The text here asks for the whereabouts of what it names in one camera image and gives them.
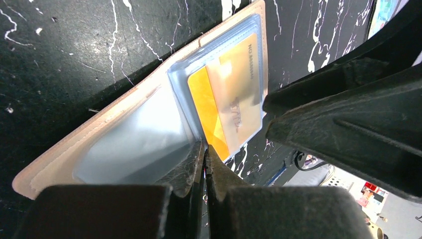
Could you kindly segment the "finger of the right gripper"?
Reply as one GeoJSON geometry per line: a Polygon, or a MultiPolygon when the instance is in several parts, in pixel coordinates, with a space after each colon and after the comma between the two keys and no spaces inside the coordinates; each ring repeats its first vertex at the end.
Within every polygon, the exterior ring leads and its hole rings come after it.
{"type": "Polygon", "coordinates": [[[413,65],[422,50],[422,2],[410,0],[356,49],[270,93],[263,111],[281,116],[307,103],[358,88],[413,65]]]}
{"type": "Polygon", "coordinates": [[[266,137],[422,201],[422,67],[286,112],[266,137]]]}

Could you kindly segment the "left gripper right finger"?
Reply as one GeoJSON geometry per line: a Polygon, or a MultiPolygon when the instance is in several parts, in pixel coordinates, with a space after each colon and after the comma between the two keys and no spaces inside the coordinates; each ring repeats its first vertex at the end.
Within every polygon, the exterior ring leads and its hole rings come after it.
{"type": "Polygon", "coordinates": [[[209,146],[205,152],[212,239],[369,239],[357,203],[337,187],[258,187],[209,146]]]}

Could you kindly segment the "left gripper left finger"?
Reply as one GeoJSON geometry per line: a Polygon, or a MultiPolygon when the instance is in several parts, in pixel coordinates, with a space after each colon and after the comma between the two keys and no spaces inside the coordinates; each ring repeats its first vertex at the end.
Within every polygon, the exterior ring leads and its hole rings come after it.
{"type": "Polygon", "coordinates": [[[35,199],[16,239],[197,239],[205,143],[152,185],[57,185],[35,199]]]}

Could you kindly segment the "gold credit card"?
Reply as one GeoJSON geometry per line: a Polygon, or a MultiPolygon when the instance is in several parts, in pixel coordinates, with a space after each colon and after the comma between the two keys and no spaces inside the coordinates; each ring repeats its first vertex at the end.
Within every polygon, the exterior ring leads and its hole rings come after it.
{"type": "Polygon", "coordinates": [[[218,53],[187,79],[206,141],[224,161],[262,127],[258,35],[218,53]]]}

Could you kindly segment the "beige leather card holder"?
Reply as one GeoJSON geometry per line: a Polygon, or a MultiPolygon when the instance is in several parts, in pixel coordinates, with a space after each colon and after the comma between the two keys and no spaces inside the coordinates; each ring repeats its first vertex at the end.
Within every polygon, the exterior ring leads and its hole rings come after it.
{"type": "Polygon", "coordinates": [[[167,70],[173,63],[187,57],[201,46],[205,46],[205,44],[222,36],[235,24],[255,14],[258,15],[262,23],[265,22],[265,2],[263,0],[253,1],[235,15],[171,55],[140,83],[22,169],[12,182],[13,190],[33,200],[43,189],[49,186],[81,184],[81,180],[72,176],[72,171],[77,160],[82,158],[83,152],[88,150],[89,146],[104,136],[105,133],[111,131],[118,123],[133,116],[136,110],[144,106],[147,100],[163,88],[167,70]]]}

